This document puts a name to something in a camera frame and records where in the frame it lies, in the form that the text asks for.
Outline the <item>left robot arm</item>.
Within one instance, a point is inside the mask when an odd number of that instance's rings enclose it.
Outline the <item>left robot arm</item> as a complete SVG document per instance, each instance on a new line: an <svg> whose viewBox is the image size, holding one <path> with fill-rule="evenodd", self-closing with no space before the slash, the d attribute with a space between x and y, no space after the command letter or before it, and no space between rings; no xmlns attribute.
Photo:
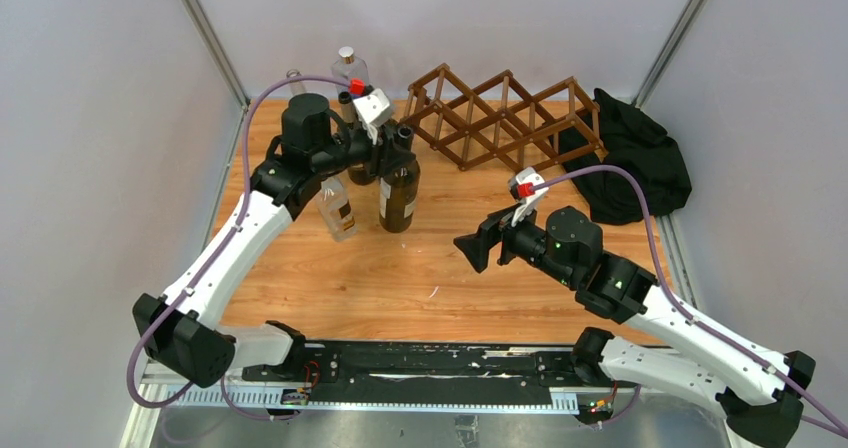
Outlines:
<svg viewBox="0 0 848 448"><path fill-rule="evenodd" d="M222 331L230 299L260 256L319 195L322 183L360 165L385 175L414 161L399 141L394 106L368 87L360 96L344 92L339 103L355 121L334 112L317 93L294 96L281 115L281 132L228 219L190 267L163 293L142 294L132 308L145 352L190 384L208 388L234 368L268 365L283 381L306 368L303 337L279 322Z"/></svg>

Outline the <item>blue square glass bottle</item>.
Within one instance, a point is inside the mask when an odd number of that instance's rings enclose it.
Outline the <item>blue square glass bottle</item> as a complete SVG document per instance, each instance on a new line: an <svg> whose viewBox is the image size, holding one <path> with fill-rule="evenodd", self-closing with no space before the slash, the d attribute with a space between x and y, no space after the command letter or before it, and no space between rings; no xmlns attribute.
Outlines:
<svg viewBox="0 0 848 448"><path fill-rule="evenodd" d="M350 46L344 46L338 50L338 58L331 65L331 75L347 81L352 78L360 79L365 85L370 85L367 64Z"/></svg>

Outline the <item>clear bottle black label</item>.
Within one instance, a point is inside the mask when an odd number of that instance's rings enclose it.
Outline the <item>clear bottle black label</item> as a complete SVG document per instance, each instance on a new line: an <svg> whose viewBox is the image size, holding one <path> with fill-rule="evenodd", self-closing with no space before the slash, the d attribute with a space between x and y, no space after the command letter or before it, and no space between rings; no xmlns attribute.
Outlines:
<svg viewBox="0 0 848 448"><path fill-rule="evenodd" d="M287 86L289 87L291 97L295 97L308 92L305 83L300 79L301 76L302 74L298 69L290 69L286 72L286 78L290 79L290 82L287 84Z"/></svg>

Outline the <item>dark wine bottle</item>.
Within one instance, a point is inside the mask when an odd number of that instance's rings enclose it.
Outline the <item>dark wine bottle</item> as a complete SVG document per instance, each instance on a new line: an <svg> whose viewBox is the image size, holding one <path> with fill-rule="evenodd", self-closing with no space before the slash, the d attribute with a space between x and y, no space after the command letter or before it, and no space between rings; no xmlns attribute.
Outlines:
<svg viewBox="0 0 848 448"><path fill-rule="evenodd" d="M387 126L409 126L389 123ZM388 177L379 177L379 221L390 233L407 230L416 207L421 169L418 159Z"/></svg>

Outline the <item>olive green wine bottle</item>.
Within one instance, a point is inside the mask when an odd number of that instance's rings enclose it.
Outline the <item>olive green wine bottle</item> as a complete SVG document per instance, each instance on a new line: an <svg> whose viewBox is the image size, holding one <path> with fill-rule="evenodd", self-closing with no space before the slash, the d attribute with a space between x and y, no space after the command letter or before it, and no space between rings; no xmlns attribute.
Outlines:
<svg viewBox="0 0 848 448"><path fill-rule="evenodd" d="M344 133L347 135L346 147L349 158L347 174L350 180L360 186L366 186L375 181L376 176L373 175L367 167L366 155L370 153L368 147L371 141L367 131L362 127L358 115L353 105L353 97L343 91L338 95L340 103L341 117L346 123Z"/></svg>

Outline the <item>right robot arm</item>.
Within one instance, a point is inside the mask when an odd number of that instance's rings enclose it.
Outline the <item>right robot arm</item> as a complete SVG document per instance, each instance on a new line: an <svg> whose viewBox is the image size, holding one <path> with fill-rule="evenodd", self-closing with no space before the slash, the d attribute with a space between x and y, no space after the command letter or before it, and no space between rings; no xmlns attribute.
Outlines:
<svg viewBox="0 0 848 448"><path fill-rule="evenodd" d="M588 312L630 326L675 349L670 355L641 347L607 330L587 327L571 352L571 371L584 385L634 383L676 396L723 419L739 437L760 447L786 447L804 405L800 389L815 362L801 351L763 348L666 294L650 272L603 248L603 232L572 206L539 227L517 209L491 213L473 234L454 239L476 272L501 247L498 264L519 258L565 285Z"/></svg>

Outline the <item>clear bottle black cap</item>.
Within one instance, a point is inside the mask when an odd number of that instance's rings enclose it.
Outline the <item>clear bottle black cap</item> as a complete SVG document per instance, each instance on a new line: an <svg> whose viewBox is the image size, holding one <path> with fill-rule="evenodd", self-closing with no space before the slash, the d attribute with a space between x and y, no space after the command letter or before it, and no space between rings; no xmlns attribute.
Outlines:
<svg viewBox="0 0 848 448"><path fill-rule="evenodd" d="M350 198L339 176L327 178L321 183L315 202L336 242L347 240L357 232Z"/></svg>

